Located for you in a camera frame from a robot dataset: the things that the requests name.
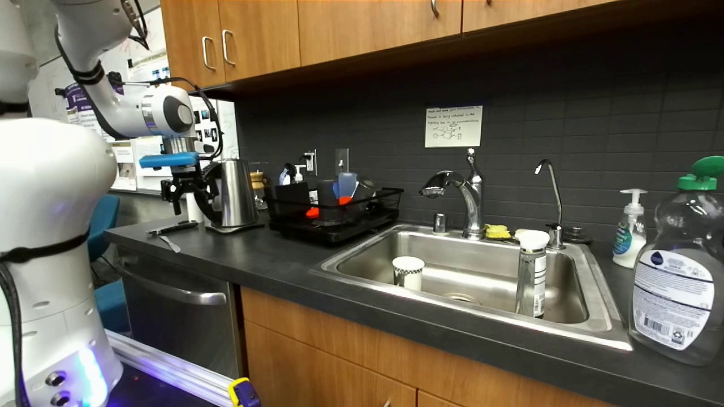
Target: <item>blue gripper pad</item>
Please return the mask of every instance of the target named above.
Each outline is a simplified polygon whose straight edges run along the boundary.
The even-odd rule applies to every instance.
[[[196,165],[198,153],[184,152],[175,154],[159,154],[158,156],[145,156],[138,160],[141,168],[182,167]]]

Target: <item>blue chair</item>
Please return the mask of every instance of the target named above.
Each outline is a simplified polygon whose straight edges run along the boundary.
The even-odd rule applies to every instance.
[[[116,227],[120,199],[117,196],[105,195],[98,201],[90,218],[90,234],[88,236],[88,258],[90,262],[103,259],[111,268],[113,265],[103,257],[110,243],[103,237],[106,229]],[[96,304],[101,315],[103,326],[114,332],[129,332],[126,297],[121,280],[104,285],[96,290]]]

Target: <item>kitchen sink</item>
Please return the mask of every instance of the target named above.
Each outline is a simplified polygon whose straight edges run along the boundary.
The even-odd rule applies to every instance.
[[[547,250],[544,318],[515,313],[519,246],[435,235],[430,227],[396,225],[324,261],[325,275],[405,298],[517,324],[553,335],[631,350],[613,297],[587,246]],[[425,261],[420,291],[393,284],[392,260]]]

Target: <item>dishwasher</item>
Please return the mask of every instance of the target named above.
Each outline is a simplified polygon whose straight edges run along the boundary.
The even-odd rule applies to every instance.
[[[226,377],[245,375],[241,302],[231,283],[118,250],[134,340]]]

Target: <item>yellow sponge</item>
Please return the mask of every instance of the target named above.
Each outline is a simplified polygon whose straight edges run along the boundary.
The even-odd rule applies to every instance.
[[[505,225],[485,224],[485,237],[489,239],[510,239],[510,232]]]

